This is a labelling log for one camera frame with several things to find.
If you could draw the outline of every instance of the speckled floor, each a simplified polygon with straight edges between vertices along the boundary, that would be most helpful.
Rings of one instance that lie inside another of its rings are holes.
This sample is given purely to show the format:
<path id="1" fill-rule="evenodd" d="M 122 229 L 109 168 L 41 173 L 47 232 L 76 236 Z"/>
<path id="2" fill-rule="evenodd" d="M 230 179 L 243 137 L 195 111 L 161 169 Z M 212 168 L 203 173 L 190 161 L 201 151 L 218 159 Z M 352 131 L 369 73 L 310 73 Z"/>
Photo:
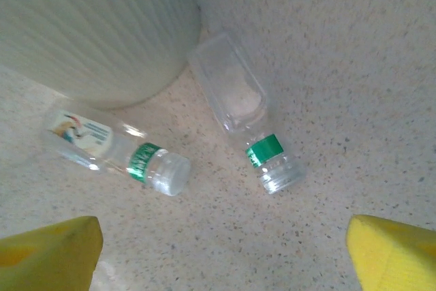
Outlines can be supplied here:
<path id="1" fill-rule="evenodd" d="M 308 166 L 269 196 L 221 134 L 189 70 L 115 113 L 193 160 L 162 196 L 45 153 L 56 94 L 0 84 L 0 236 L 96 215 L 92 291 L 359 290 L 345 247 L 354 213 L 436 229 L 436 0 L 200 0 L 206 26 L 241 36 L 275 121 Z"/>

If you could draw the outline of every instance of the water bottle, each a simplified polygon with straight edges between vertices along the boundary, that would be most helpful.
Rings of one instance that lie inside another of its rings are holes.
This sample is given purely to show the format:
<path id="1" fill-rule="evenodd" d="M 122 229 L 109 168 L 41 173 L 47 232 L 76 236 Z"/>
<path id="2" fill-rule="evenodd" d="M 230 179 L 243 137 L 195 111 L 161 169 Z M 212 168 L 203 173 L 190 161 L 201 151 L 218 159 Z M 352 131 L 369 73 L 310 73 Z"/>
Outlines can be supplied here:
<path id="1" fill-rule="evenodd" d="M 200 44 L 189 55 L 189 64 L 220 126 L 245 151 L 269 194 L 305 177 L 277 139 L 266 93 L 231 33 L 221 32 Z"/>
<path id="2" fill-rule="evenodd" d="M 185 186 L 190 161 L 153 143 L 116 117 L 70 99 L 48 113 L 43 141 L 63 157 L 100 172 L 119 171 L 168 196 Z"/>

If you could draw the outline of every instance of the clear bottle cap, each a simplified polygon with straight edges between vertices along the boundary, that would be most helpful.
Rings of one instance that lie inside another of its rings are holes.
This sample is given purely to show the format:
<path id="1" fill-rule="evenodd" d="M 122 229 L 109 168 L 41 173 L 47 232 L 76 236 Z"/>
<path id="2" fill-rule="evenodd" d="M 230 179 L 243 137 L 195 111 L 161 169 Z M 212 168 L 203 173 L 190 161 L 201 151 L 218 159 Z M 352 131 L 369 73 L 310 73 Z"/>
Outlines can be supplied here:
<path id="1" fill-rule="evenodd" d="M 177 154 L 166 153 L 162 162 L 151 179 L 153 187 L 167 196 L 179 194 L 186 185 L 191 162 L 189 159 Z"/>

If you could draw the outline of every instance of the bottle label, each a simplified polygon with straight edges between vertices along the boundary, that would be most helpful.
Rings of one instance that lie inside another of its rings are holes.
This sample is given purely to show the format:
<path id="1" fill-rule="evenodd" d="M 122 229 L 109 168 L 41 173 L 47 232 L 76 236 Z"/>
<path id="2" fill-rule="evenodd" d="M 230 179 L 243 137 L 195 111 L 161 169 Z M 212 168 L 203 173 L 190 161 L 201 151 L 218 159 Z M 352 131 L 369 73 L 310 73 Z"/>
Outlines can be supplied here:
<path id="1" fill-rule="evenodd" d="M 49 130 L 93 157 L 103 155 L 113 139 L 110 127 L 66 110 L 59 111 Z"/>
<path id="2" fill-rule="evenodd" d="M 161 147 L 153 143 L 144 143 L 139 146 L 130 158 L 129 166 L 127 167 L 127 172 L 130 176 L 144 183 L 150 158 L 160 149 Z"/>
<path id="3" fill-rule="evenodd" d="M 284 152 L 284 150 L 274 134 L 258 141 L 245 151 L 250 159 L 251 165 L 255 168 L 282 152 Z"/>

